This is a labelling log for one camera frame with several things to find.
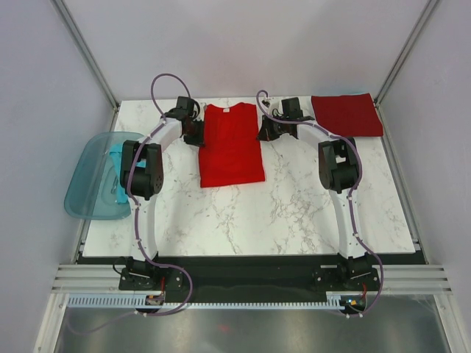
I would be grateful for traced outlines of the bright red t shirt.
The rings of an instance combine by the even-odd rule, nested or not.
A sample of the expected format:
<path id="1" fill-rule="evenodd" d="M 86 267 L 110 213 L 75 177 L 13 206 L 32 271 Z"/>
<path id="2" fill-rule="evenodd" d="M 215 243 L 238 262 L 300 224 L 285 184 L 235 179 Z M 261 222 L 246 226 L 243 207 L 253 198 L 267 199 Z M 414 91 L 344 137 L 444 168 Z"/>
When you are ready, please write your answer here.
<path id="1" fill-rule="evenodd" d="M 254 104 L 207 106 L 204 142 L 199 149 L 201 188 L 243 185 L 266 180 Z"/>

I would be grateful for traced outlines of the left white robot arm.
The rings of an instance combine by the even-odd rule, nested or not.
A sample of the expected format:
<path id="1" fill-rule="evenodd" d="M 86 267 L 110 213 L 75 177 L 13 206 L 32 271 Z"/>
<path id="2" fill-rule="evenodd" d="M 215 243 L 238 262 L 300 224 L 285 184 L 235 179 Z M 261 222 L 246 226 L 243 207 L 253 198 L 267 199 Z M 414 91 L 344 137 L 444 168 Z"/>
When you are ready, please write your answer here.
<path id="1" fill-rule="evenodd" d="M 120 183 L 131 205 L 134 245 L 144 258 L 135 278 L 146 289 L 160 284 L 159 268 L 165 267 L 158 262 L 155 238 L 155 203 L 164 182 L 163 152 L 178 139 L 195 146 L 204 144 L 200 113 L 196 100 L 180 96 L 176 106 L 162 114 L 151 132 L 139 140 L 126 140 L 122 146 Z"/>

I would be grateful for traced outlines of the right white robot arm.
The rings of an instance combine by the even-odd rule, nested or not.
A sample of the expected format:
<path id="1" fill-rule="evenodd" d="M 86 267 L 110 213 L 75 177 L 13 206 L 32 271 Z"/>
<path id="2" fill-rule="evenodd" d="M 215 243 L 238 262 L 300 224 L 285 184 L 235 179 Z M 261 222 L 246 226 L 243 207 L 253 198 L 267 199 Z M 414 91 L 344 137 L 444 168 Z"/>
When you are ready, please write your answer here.
<path id="1" fill-rule="evenodd" d="M 366 248 L 361 244 L 358 220 L 358 186 L 363 168 L 355 141 L 321 127 L 312 116 L 304 115 L 297 97 L 275 101 L 259 90 L 256 104 L 262 112 L 258 140 L 273 141 L 284 134 L 301 140 L 318 152 L 319 179 L 328 191 L 339 232 L 337 280 L 351 290 L 364 280 Z"/>

